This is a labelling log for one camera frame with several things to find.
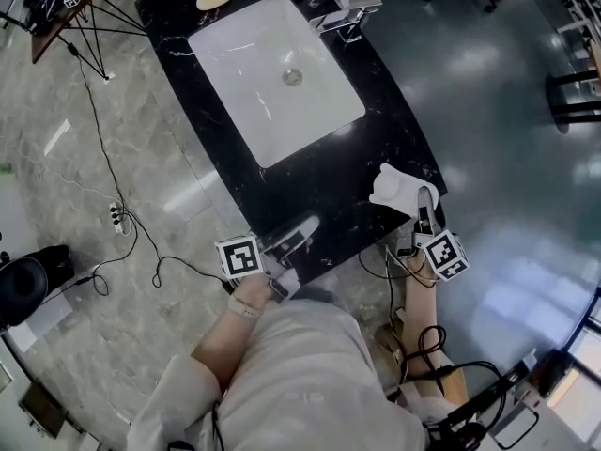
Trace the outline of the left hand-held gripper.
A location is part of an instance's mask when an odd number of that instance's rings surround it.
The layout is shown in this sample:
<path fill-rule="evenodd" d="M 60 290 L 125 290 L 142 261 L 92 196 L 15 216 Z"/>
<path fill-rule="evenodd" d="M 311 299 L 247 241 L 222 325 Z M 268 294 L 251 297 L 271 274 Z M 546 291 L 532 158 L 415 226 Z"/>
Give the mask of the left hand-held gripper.
<path fill-rule="evenodd" d="M 232 295 L 243 277 L 263 273 L 270 280 L 272 299 L 275 302 L 285 303 L 292 299 L 300 290 L 301 283 L 289 259 L 300 249 L 309 249 L 313 243 L 311 235 L 319 224 L 317 215 L 304 213 L 264 235 L 262 245 L 270 246 L 291 234 L 281 244 L 283 257 L 276 256 L 272 248 L 260 250 L 254 235 L 217 241 L 215 247 L 225 278 L 225 291 Z"/>

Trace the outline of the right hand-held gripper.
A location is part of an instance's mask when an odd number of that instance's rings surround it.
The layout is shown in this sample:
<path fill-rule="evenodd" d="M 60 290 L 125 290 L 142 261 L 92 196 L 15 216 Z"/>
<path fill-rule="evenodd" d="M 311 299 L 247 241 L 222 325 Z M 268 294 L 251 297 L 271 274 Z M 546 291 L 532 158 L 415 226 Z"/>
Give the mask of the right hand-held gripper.
<path fill-rule="evenodd" d="M 445 217 L 428 187 L 419 189 L 417 202 L 416 222 L 411 231 L 399 232 L 395 258 L 422 282 L 448 282 L 470 267 L 469 260 L 457 235 L 442 229 Z"/>

